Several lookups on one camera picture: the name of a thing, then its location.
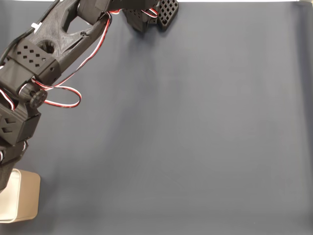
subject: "white cable clip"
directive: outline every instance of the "white cable clip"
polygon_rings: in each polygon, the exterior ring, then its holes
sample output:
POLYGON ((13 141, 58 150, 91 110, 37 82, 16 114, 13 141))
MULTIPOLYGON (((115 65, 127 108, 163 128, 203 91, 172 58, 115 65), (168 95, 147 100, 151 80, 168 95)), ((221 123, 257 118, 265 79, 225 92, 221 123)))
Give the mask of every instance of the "white cable clip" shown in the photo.
POLYGON ((31 26, 35 29, 34 33, 37 32, 37 30, 40 28, 40 26, 42 25, 43 23, 39 23, 39 24, 36 24, 36 23, 32 23, 31 26))

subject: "dark gray backdrop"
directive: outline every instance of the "dark gray backdrop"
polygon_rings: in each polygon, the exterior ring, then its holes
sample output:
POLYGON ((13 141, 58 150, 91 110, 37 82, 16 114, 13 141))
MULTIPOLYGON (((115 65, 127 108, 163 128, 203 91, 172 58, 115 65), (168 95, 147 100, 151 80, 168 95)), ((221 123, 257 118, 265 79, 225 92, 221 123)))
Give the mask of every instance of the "dark gray backdrop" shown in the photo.
MULTIPOLYGON (((49 4, 0 1, 1 51, 49 4)), ((17 164, 41 175, 38 217, 0 234, 312 234, 312 16, 309 3, 181 3, 144 37, 114 16, 67 83, 81 105, 40 108, 17 164)))

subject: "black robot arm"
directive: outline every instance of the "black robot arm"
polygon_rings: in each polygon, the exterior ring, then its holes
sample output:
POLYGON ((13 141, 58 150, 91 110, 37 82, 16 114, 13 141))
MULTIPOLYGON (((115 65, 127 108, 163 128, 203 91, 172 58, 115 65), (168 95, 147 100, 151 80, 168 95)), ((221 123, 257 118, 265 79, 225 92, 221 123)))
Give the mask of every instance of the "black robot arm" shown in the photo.
POLYGON ((16 38, 0 57, 0 192, 28 148, 27 140, 33 136, 41 116, 37 109, 46 101, 47 90, 89 46, 105 36, 112 22, 110 13, 120 10, 137 31, 145 32, 149 24, 166 30, 178 11, 178 3, 56 0, 37 24, 16 38), (68 34, 76 17, 91 27, 68 34))

